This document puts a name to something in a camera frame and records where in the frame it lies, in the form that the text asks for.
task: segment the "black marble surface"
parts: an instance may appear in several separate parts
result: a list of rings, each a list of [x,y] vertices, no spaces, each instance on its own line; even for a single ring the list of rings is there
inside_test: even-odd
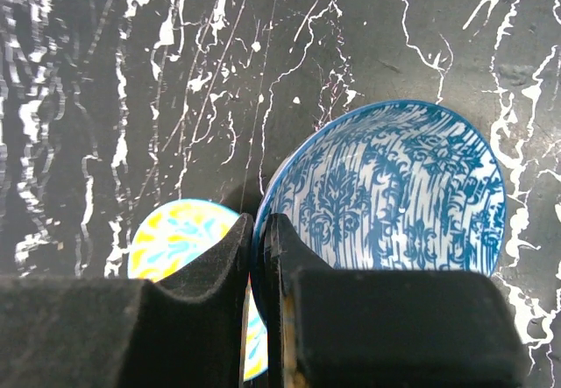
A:
[[[0,6],[0,272],[123,276],[160,204],[255,212],[284,157],[331,119],[440,102],[485,134],[507,179],[494,281],[528,386],[561,378],[561,0]]]

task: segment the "blue floral pattern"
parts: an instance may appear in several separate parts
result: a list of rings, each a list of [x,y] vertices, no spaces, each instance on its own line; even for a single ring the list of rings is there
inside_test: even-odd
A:
[[[505,190],[483,137],[457,114],[391,102],[338,123],[274,182],[285,213],[336,268],[490,274]]]

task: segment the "yellow and blue plate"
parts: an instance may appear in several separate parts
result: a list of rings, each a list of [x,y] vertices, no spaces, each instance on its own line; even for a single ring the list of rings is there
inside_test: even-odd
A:
[[[229,208],[205,200],[178,200],[157,208],[132,241],[128,277],[162,280],[219,242],[238,218]],[[251,293],[244,380],[257,377],[267,365],[266,327]]]

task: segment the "bowl rim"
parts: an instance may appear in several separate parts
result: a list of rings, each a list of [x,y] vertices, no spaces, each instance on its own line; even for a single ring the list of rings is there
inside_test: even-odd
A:
[[[501,177],[501,187],[502,187],[502,193],[503,193],[503,196],[504,196],[504,203],[505,203],[505,209],[502,213],[502,221],[505,223],[505,228],[506,228],[506,220],[507,220],[507,205],[506,204],[507,204],[508,197],[507,197],[507,188],[506,188],[506,185],[505,185],[504,174],[501,170],[501,164],[500,164],[499,160],[497,159],[497,157],[495,156],[495,154],[493,152],[493,149],[491,148],[491,145],[489,144],[487,139],[483,136],[481,131],[479,131],[465,117],[463,117],[458,112],[456,112],[456,111],[454,111],[450,108],[446,108],[443,105],[439,105],[439,104],[433,103],[433,102],[421,101],[421,100],[417,100],[417,99],[395,99],[395,100],[388,100],[388,101],[382,101],[382,102],[375,102],[375,103],[370,103],[370,104],[358,107],[358,108],[353,109],[349,112],[345,112],[343,115],[341,115],[341,116],[335,118],[333,121],[325,124],[322,129],[320,129],[320,130],[312,133],[310,136],[308,136],[302,144],[300,144],[291,154],[288,155],[288,157],[285,160],[283,160],[283,162],[280,163],[279,170],[277,170],[274,173],[273,178],[268,183],[268,185],[266,187],[265,194],[263,196],[263,199],[261,200],[261,203],[259,204],[259,209],[258,209],[257,214],[255,216],[255,223],[254,223],[254,226],[253,226],[252,246],[251,246],[251,249],[250,249],[250,274],[252,275],[252,291],[253,291],[253,298],[255,299],[255,305],[257,307],[259,315],[261,315],[261,320],[265,324],[266,324],[265,315],[261,313],[263,306],[261,305],[261,298],[260,298],[260,291],[259,291],[259,278],[258,278],[259,274],[256,272],[257,258],[258,258],[259,242],[260,242],[260,239],[261,239],[260,233],[261,233],[261,230],[263,228],[263,225],[265,224],[265,219],[266,219],[266,217],[264,217],[264,213],[268,209],[268,207],[271,205],[273,195],[276,193],[276,190],[278,189],[278,186],[280,185],[282,179],[286,176],[286,174],[288,172],[288,169],[296,162],[296,160],[298,160],[303,155],[303,153],[306,152],[308,150],[308,148],[313,143],[315,143],[315,141],[318,138],[320,138],[325,133],[327,133],[327,131],[331,130],[332,128],[336,127],[337,125],[339,125],[343,121],[346,121],[349,118],[352,118],[356,115],[360,115],[361,113],[366,112],[368,110],[374,111],[374,110],[377,110],[377,109],[382,109],[389,104],[398,104],[400,108],[403,108],[403,107],[406,107],[408,105],[413,104],[413,105],[421,105],[424,108],[442,110],[442,111],[450,114],[454,118],[456,118],[456,120],[466,124],[468,127],[470,127],[470,129],[472,129],[476,133],[476,135],[479,137],[479,139],[485,145],[486,149],[491,153],[491,156],[492,156],[495,164],[497,165],[497,170],[499,171],[499,176]],[[500,246],[499,254],[497,255],[496,259],[494,260],[493,267],[490,269],[490,272],[487,276],[491,276],[494,273],[494,271],[497,267],[497,264],[499,263],[499,257],[501,255],[501,249],[502,249],[502,247],[504,245],[504,242],[505,242],[505,234],[506,234],[505,230],[506,229],[503,230],[502,235],[501,235],[501,243],[499,245]]]

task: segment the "damask pattern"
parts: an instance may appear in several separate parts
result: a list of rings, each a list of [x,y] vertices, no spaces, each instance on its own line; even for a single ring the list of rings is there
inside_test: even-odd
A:
[[[493,272],[505,189],[487,142],[458,114],[375,105],[320,131],[291,163],[270,186],[258,231],[263,217],[285,213],[336,268]]]
[[[233,211],[204,200],[164,204],[138,228],[129,255],[128,277],[162,280],[218,243],[237,219],[238,214]],[[244,380],[257,377],[267,365],[266,327],[251,293]]]

